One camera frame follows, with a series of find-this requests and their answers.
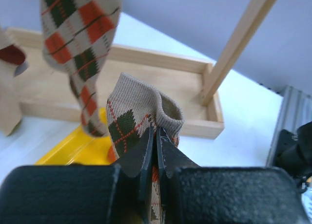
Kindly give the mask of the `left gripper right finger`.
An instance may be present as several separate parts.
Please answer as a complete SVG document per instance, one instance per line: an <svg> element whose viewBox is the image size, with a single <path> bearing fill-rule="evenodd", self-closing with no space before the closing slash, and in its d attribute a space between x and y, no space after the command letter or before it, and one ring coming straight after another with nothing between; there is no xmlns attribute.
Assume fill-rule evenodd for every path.
<svg viewBox="0 0 312 224"><path fill-rule="evenodd" d="M173 144L162 127L156 130L156 156L160 186L160 222L176 224L181 213L178 174L182 168L197 168L199 165Z"/></svg>

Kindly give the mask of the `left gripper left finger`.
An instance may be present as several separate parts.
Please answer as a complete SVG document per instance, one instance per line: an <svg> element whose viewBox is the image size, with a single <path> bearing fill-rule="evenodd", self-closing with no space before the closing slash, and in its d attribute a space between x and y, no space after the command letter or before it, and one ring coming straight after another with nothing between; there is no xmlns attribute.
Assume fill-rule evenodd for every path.
<svg viewBox="0 0 312 224"><path fill-rule="evenodd" d="M114 183L107 223L140 224L151 221L154 129L145 130L139 142L114 163Z"/></svg>

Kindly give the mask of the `grey argyle sock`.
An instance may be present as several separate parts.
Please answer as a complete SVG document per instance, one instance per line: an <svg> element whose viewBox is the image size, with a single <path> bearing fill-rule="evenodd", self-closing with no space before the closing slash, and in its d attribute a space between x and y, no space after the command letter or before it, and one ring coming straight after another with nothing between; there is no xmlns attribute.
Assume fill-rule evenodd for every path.
<svg viewBox="0 0 312 224"><path fill-rule="evenodd" d="M116 160L139 142L147 128L154 129L150 224L161 224L156 130L158 127L164 128L178 147L179 132L184 123L182 110L155 87L122 73L108 98L106 111Z"/></svg>
<svg viewBox="0 0 312 224"><path fill-rule="evenodd" d="M107 136L96 81L114 40L121 0L40 0L40 13L45 61L68 75L83 130Z"/></svg>

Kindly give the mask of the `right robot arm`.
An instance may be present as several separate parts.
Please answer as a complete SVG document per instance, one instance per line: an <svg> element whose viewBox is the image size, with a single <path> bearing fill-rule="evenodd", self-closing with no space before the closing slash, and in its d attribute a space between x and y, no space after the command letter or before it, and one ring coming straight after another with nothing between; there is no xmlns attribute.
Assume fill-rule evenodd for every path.
<svg viewBox="0 0 312 224"><path fill-rule="evenodd" d="M280 131L273 166L285 170L295 181L299 193L308 190L312 176L312 123L309 122L293 134Z"/></svg>

